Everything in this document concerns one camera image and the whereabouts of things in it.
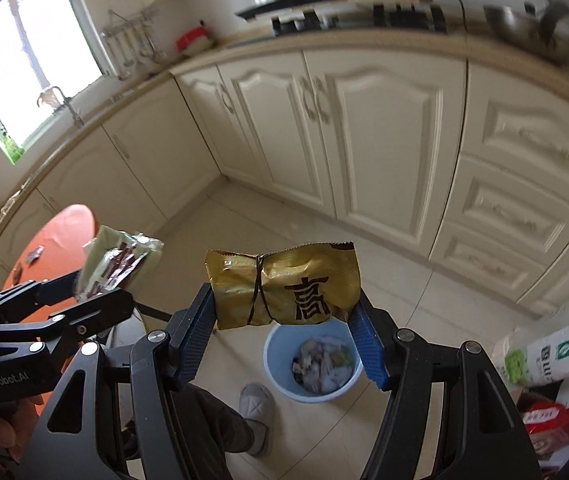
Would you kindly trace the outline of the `person's left hand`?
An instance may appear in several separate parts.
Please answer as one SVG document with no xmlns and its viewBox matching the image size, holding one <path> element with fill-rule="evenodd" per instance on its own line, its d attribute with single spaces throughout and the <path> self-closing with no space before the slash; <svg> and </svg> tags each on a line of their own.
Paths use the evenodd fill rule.
<svg viewBox="0 0 569 480">
<path fill-rule="evenodd" d="M 9 420 L 0 417 L 0 448 L 4 448 L 15 463 L 21 463 L 30 437 L 37 426 L 36 408 L 45 404 L 42 396 L 19 400 Z"/>
</svg>

